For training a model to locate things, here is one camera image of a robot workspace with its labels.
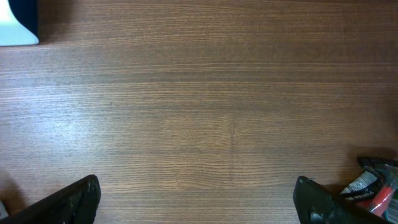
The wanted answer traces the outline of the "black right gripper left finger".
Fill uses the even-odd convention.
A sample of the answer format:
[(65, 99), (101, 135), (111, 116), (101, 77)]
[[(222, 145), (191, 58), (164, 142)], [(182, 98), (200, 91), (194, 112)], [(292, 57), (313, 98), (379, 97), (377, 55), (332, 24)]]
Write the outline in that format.
[(1, 219), (1, 224), (93, 224), (100, 200), (99, 180), (91, 174)]

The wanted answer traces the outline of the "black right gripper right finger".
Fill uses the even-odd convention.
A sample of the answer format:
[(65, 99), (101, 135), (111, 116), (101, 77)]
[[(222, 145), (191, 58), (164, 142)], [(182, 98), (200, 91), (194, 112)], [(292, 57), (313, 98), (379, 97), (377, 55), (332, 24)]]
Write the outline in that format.
[(297, 178), (293, 201), (301, 224), (388, 224), (343, 198), (333, 195), (322, 185), (300, 176)]

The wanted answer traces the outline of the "black red snack packet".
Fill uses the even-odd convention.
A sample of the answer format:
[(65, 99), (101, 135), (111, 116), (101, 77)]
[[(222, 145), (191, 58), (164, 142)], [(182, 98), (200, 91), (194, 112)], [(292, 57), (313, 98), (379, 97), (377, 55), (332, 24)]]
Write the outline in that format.
[(367, 156), (357, 161), (364, 172), (340, 192), (341, 197), (397, 223), (397, 161)]

